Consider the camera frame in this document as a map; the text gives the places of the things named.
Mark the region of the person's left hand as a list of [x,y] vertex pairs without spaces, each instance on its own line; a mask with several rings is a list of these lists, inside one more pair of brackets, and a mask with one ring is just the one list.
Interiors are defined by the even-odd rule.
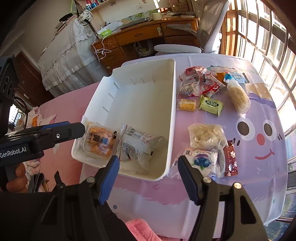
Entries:
[[25,166],[19,163],[15,169],[15,178],[7,183],[6,189],[13,193],[28,193],[27,183]]

